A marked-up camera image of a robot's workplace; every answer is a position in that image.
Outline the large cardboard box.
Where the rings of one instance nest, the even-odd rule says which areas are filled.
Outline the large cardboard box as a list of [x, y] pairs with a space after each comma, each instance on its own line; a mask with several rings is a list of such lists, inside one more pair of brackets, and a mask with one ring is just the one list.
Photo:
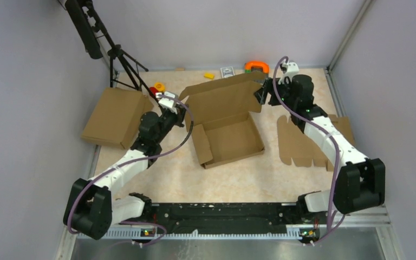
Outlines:
[[255, 94], [262, 88], [261, 72], [244, 73], [187, 86], [179, 95], [191, 111], [185, 122], [198, 163], [208, 169], [263, 154], [265, 146], [252, 113], [262, 105]]

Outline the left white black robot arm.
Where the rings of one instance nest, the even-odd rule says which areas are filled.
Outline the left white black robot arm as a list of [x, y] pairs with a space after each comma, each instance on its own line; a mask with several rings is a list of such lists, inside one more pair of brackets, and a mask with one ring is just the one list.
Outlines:
[[131, 194], [122, 201], [114, 201], [113, 195], [137, 174], [150, 168], [158, 158], [177, 150], [163, 152], [160, 144], [174, 126], [184, 126], [185, 115], [193, 119], [185, 104], [176, 105], [174, 109], [164, 108], [161, 115], [144, 113], [135, 142], [120, 160], [95, 177], [79, 178], [73, 183], [63, 216], [69, 233], [98, 240], [113, 224], [131, 218], [139, 224], [150, 221], [149, 198]]

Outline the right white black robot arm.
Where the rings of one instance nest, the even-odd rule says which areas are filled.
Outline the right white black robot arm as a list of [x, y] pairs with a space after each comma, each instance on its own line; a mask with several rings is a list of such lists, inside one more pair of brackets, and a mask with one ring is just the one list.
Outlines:
[[331, 122], [329, 115], [314, 103], [314, 84], [308, 75], [298, 74], [284, 81], [267, 78], [255, 96], [260, 104], [282, 105], [292, 123], [307, 136], [333, 164], [330, 190], [307, 193], [296, 208], [296, 217], [311, 223], [318, 212], [341, 214], [380, 206], [385, 202], [386, 166], [358, 151]]

